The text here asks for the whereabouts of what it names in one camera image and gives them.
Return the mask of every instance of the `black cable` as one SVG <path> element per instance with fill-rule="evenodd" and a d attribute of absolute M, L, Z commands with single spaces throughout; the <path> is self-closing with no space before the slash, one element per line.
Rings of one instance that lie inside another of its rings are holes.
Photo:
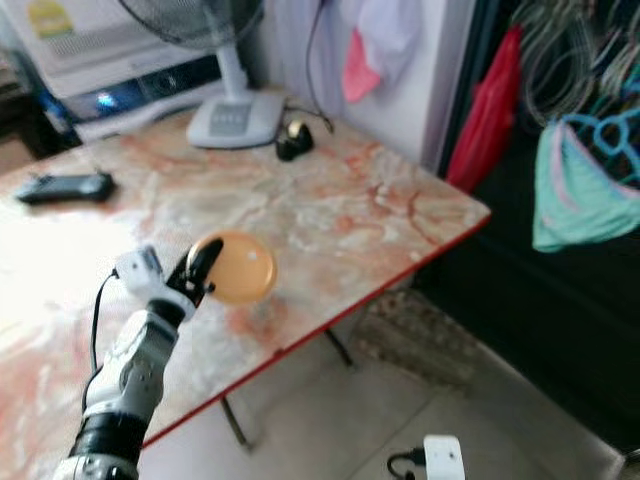
<path fill-rule="evenodd" d="M 424 467 L 427 464 L 427 458 L 424 452 L 424 448 L 414 448 L 410 452 L 406 453 L 397 453 L 395 455 L 391 455 L 387 460 L 387 470 L 394 478 L 397 480 L 414 480 L 415 474 L 409 470 L 404 474 L 398 473 L 398 471 L 394 468 L 394 462 L 398 460 L 408 460 L 412 462 L 416 466 Z"/>
<path fill-rule="evenodd" d="M 284 110 L 285 110 L 285 112 L 302 112 L 302 113 L 306 113 L 307 115 L 312 115 L 314 117 L 319 118 L 323 122 L 330 121 L 322 113 L 319 113 L 319 112 L 316 112 L 314 110 L 311 110 L 310 108 L 303 107 L 302 105 L 291 105 L 291 104 L 288 104 L 288 103 L 285 102 Z"/>
<path fill-rule="evenodd" d="M 102 365 L 98 367 L 98 369 L 91 374 L 89 380 L 84 385 L 84 390 L 82 391 L 82 413 L 87 409 L 87 391 L 89 390 L 89 385 L 91 381 L 98 376 L 98 374 L 102 371 Z"/>
<path fill-rule="evenodd" d="M 313 101 L 313 106 L 317 110 L 317 115 L 324 122 L 325 127 L 330 133 L 333 133 L 334 127 L 333 122 L 329 120 L 327 115 L 322 111 L 320 107 L 320 103 L 318 102 L 318 97 L 316 96 L 316 90 L 313 85 L 313 77 L 311 76 L 311 48 L 313 47 L 313 41 L 316 36 L 316 31 L 318 30 L 318 23 L 320 23 L 320 14 L 322 13 L 322 9 L 324 8 L 326 0 L 320 0 L 318 4 L 318 9 L 316 10 L 315 16 L 313 17 L 313 24 L 311 25 L 311 32 L 309 32 L 309 38 L 307 39 L 307 50 L 305 53 L 305 69 L 307 75 L 307 85 L 309 87 L 309 93 L 311 94 L 311 100 Z"/>
<path fill-rule="evenodd" d="M 89 341 L 89 359 L 91 360 L 91 374 L 95 376 L 98 372 L 98 361 L 96 359 L 96 335 L 98 331 L 98 315 L 100 314 L 100 300 L 102 299 L 102 291 L 109 279 L 118 278 L 118 272 L 115 269 L 104 279 L 98 294 L 96 295 L 96 304 L 93 307 L 93 322 L 91 323 L 91 339 Z"/>

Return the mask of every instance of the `remote control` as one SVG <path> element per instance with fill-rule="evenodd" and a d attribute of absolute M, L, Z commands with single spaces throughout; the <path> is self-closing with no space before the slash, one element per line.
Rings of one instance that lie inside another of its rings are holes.
<path fill-rule="evenodd" d="M 29 205 L 64 200 L 103 202 L 115 188 L 108 173 L 93 175 L 42 175 L 34 177 L 18 189 L 15 196 Z"/>

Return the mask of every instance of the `doormat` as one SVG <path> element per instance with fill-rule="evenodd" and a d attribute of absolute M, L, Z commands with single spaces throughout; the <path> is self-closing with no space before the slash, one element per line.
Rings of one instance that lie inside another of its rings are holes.
<path fill-rule="evenodd" d="M 475 372 L 477 341 L 409 288 L 371 302 L 352 341 L 366 355 L 444 390 L 466 393 Z"/>

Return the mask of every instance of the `red bag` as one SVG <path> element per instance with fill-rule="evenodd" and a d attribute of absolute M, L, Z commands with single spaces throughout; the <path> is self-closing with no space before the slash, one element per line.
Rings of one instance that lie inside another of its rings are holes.
<path fill-rule="evenodd" d="M 521 37 L 520 27 L 505 35 L 458 138 L 447 181 L 465 192 L 487 176 L 507 147 L 520 86 Z"/>

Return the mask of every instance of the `small black object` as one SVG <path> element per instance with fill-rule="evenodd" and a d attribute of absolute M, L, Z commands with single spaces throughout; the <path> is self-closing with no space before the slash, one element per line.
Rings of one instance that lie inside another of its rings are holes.
<path fill-rule="evenodd" d="M 309 127 L 294 120 L 276 139 L 276 155 L 283 162 L 290 162 L 313 148 L 313 137 Z"/>
<path fill-rule="evenodd" d="M 415 480 L 416 476 L 411 470 L 407 470 L 405 473 L 399 473 L 394 468 L 394 463 L 398 461 L 409 461 L 417 467 L 424 467 L 427 465 L 427 457 L 424 452 L 424 448 L 414 448 L 409 452 L 396 453 L 391 455 L 387 460 L 387 470 L 393 478 L 397 480 Z"/>
<path fill-rule="evenodd" d="M 16 198 L 30 205 L 65 200 L 92 200 L 103 202 L 115 189 L 113 177 L 108 173 L 93 175 L 36 176 L 20 187 Z"/>

